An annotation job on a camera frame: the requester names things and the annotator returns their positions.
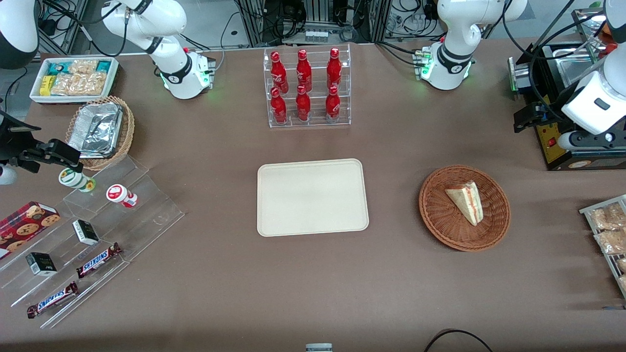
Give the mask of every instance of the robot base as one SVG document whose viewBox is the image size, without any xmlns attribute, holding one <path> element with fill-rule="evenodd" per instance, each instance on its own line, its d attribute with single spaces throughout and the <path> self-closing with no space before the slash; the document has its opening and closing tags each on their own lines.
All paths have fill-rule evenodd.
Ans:
<svg viewBox="0 0 626 352">
<path fill-rule="evenodd" d="M 413 54 L 413 63 L 423 65 L 423 67 L 415 67 L 415 77 L 418 81 L 427 81 L 437 89 L 453 90 L 469 75 L 471 62 L 468 63 L 464 71 L 458 73 L 448 72 L 448 69 L 437 59 L 437 50 L 440 46 L 441 43 L 434 43 L 431 46 L 423 47 L 421 51 Z"/>
<path fill-rule="evenodd" d="M 209 61 L 206 56 L 194 52 L 189 52 L 187 55 L 192 59 L 192 68 L 181 83 L 168 84 L 168 81 L 161 75 L 165 88 L 178 99 L 191 99 L 205 90 L 212 89 L 215 79 L 214 60 Z"/>
</svg>

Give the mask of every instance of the snickers bar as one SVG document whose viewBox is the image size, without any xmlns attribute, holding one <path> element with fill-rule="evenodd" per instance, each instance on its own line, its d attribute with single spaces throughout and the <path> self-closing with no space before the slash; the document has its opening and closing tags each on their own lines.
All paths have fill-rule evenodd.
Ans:
<svg viewBox="0 0 626 352">
<path fill-rule="evenodd" d="M 97 257 L 85 263 L 84 266 L 76 269 L 76 272 L 78 273 L 78 278 L 82 279 L 87 274 L 96 270 L 102 264 L 106 263 L 109 259 L 111 259 L 119 252 L 121 252 L 121 248 L 118 246 L 117 242 L 115 242 L 111 247 L 107 248 L 106 251 L 98 254 Z"/>
<path fill-rule="evenodd" d="M 28 315 L 28 319 L 33 319 L 34 317 L 43 313 L 43 311 L 45 311 L 46 309 L 50 308 L 51 306 L 54 306 L 55 304 L 58 304 L 62 300 L 66 299 L 67 297 L 77 296 L 77 295 L 78 295 L 78 286 L 76 286 L 76 283 L 72 281 L 71 284 L 68 285 L 68 287 L 46 298 L 44 301 L 39 302 L 39 304 L 34 304 L 28 307 L 28 310 L 26 311 L 26 314 Z"/>
</svg>

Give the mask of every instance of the cookie box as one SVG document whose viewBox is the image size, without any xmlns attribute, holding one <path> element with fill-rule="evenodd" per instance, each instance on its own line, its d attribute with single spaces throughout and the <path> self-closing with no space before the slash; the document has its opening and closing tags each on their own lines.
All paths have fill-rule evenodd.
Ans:
<svg viewBox="0 0 626 352">
<path fill-rule="evenodd" d="M 47 227 L 60 220 L 56 209 L 29 202 L 7 218 L 0 220 L 0 259 L 14 252 Z"/>
<path fill-rule="evenodd" d="M 41 84 L 44 80 L 44 77 L 48 75 L 48 71 L 51 65 L 55 65 L 58 63 L 69 62 L 76 59 L 81 60 L 98 60 L 98 61 L 110 61 L 109 70 L 106 74 L 105 87 L 102 89 L 102 93 L 100 95 L 75 95 L 75 96 L 45 96 L 41 95 L 39 89 L 41 88 Z M 87 101 L 93 101 L 100 98 L 106 98 L 109 96 L 111 89 L 113 88 L 113 83 L 115 81 L 115 76 L 118 71 L 118 61 L 114 58 L 105 58 L 104 56 L 76 56 L 76 57 L 64 57 L 64 58 L 49 58 L 45 59 L 41 62 L 41 67 L 39 69 L 39 73 L 37 74 L 37 78 L 33 83 L 33 87 L 31 89 L 30 97 L 31 99 L 42 105 L 64 105 L 64 104 L 82 104 Z"/>
</svg>

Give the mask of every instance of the aluminum foil container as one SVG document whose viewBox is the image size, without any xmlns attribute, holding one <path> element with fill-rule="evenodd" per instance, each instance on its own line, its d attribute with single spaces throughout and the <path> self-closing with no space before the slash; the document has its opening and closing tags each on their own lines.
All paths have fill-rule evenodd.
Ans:
<svg viewBox="0 0 626 352">
<path fill-rule="evenodd" d="M 124 109 L 116 103 L 87 105 L 76 117 L 69 145 L 81 158 L 110 158 L 115 154 Z"/>
</svg>

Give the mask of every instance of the table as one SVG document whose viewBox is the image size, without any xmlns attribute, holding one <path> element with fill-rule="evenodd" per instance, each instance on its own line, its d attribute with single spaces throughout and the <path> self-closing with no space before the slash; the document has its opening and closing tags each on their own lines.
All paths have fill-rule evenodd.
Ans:
<svg viewBox="0 0 626 352">
<path fill-rule="evenodd" d="M 419 351 L 444 328 L 497 351 L 626 348 L 626 313 L 600 310 L 622 302 L 618 288 L 577 212 L 623 194 L 624 173 L 545 171 L 533 132 L 513 133 L 523 103 L 509 92 L 506 59 L 519 55 L 509 41 L 482 43 L 454 91 L 353 45 L 352 125 L 325 130 L 270 130 L 262 53 L 227 52 L 215 89 L 188 101 L 163 89 L 148 56 L 120 56 L 117 95 L 136 119 L 130 154 L 188 215 L 54 329 L 27 328 L 25 312 L 0 304 L 2 351 Z M 42 140 L 62 137 L 75 110 L 33 103 L 27 122 Z M 337 158 L 363 164 L 366 230 L 257 233 L 261 165 Z M 510 200 L 511 228 L 488 251 L 440 244 L 417 211 L 422 181 L 456 163 L 490 174 Z M 69 192 L 59 170 L 21 172 L 2 188 L 0 214 L 59 202 Z M 439 351 L 480 350 L 442 340 Z"/>
</svg>

